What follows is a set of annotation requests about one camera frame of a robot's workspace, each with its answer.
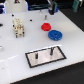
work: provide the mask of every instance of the blue object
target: blue object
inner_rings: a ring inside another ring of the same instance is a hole
[[[57,7],[57,9],[56,9],[55,13],[56,13],[56,12],[58,12],[58,10],[59,10],[59,8]]]
[[[62,33],[60,31],[52,30],[48,33],[48,37],[54,41],[62,39]]]

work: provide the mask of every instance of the white tabletop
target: white tabletop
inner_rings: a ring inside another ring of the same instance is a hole
[[[25,26],[25,37],[16,38],[13,19],[21,18]],[[48,38],[48,31],[43,31],[44,22],[51,24],[52,30],[63,33],[60,41]],[[24,13],[1,14],[0,23],[0,84],[12,83],[39,75],[61,67],[84,61],[84,32],[80,30],[60,11],[50,15],[48,10],[28,11]],[[67,57],[65,60],[30,68],[25,53],[50,46],[60,46]]]

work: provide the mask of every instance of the dark background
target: dark background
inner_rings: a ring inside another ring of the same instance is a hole
[[[29,3],[29,5],[34,5],[34,4],[47,4],[47,0],[25,0]],[[55,0],[56,2],[60,3],[60,2],[71,2],[74,0]]]
[[[29,6],[47,4],[47,0],[27,0]],[[73,0],[56,0],[57,3],[73,2]],[[71,6],[61,10],[82,31],[84,31],[84,7],[74,13]],[[84,62],[47,72],[13,84],[84,84]]]

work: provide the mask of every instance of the black floor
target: black floor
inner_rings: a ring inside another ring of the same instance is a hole
[[[77,13],[74,13],[72,9],[61,9],[61,11],[84,31],[84,8]],[[84,62],[13,84],[84,84]]]

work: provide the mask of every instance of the white component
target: white component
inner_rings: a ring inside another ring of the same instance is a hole
[[[16,0],[6,0],[5,1],[5,10],[6,13],[14,12],[26,12],[27,11],[27,2],[25,0],[18,0],[19,3],[15,3]]]
[[[15,30],[16,38],[19,36],[24,36],[24,25],[22,23],[22,20],[14,19],[13,23],[14,23],[14,30]]]

